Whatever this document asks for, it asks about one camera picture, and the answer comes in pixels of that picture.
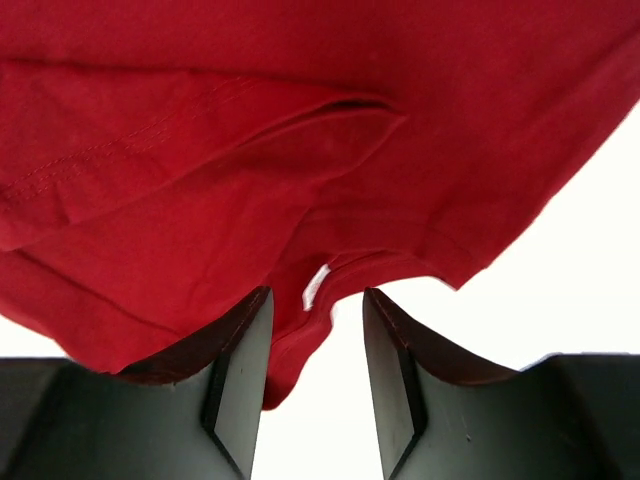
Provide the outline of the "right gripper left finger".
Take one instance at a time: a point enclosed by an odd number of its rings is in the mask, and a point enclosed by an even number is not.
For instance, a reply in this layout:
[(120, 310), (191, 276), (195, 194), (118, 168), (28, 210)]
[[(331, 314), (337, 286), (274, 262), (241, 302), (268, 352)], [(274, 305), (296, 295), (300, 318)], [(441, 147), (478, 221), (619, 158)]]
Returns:
[(118, 375), (1, 362), (5, 479), (247, 479), (272, 337), (266, 287)]

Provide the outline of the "dark red t-shirt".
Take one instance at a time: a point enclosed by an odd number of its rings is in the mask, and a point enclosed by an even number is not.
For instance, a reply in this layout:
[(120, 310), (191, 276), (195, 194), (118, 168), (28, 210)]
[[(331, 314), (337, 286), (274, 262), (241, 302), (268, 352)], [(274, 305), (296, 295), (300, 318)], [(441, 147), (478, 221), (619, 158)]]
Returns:
[(274, 409), (335, 302), (464, 285), (638, 99), (635, 1), (5, 1), (1, 312), (153, 383), (267, 286)]

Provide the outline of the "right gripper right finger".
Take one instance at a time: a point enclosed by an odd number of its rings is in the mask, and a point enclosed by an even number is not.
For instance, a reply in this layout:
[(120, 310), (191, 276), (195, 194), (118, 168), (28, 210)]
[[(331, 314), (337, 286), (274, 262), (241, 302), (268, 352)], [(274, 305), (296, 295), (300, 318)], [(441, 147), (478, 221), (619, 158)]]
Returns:
[(635, 479), (639, 359), (556, 354), (515, 371), (420, 324), (381, 290), (364, 339), (387, 479)]

